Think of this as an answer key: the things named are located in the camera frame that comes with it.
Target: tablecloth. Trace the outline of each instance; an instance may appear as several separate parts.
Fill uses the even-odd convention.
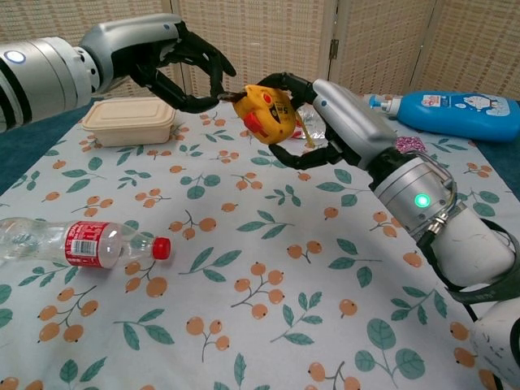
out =
[[[520,236],[518,201],[471,141],[388,123]],[[493,388],[469,317],[370,182],[345,162],[284,167],[227,103],[177,112],[162,145],[103,148],[78,123],[0,197],[0,218],[125,223],[174,254],[4,264],[0,388]]]

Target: woven screen panel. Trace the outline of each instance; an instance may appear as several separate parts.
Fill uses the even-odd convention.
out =
[[[163,11],[161,0],[0,0],[0,10],[0,43],[61,37],[73,46],[96,24]],[[170,67],[163,71],[173,77]],[[103,96],[149,95],[127,80]]]
[[[179,0],[178,12],[191,31],[232,62],[237,76],[225,76],[224,88],[237,91],[273,72],[292,72],[309,80],[317,77],[324,3]],[[193,94],[207,95],[208,76],[194,67],[188,72]]]
[[[416,89],[520,99],[520,1],[444,3]]]
[[[352,0],[346,42],[340,41],[343,56],[337,59],[339,84],[355,93],[402,93],[410,83],[431,8],[430,0]]]

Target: blue floor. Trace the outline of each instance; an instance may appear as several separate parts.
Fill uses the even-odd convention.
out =
[[[0,134],[0,194],[11,187],[92,106]],[[520,136],[514,142],[478,142],[480,151],[520,199]]]

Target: red bottle label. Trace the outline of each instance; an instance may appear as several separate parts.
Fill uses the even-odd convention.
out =
[[[73,266],[102,268],[98,257],[99,240],[108,222],[74,223],[67,233],[65,258]]]

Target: green indicator light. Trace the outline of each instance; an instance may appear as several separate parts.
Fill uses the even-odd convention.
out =
[[[415,205],[417,207],[428,207],[430,205],[430,197],[428,197],[425,193],[419,193],[415,197]]]

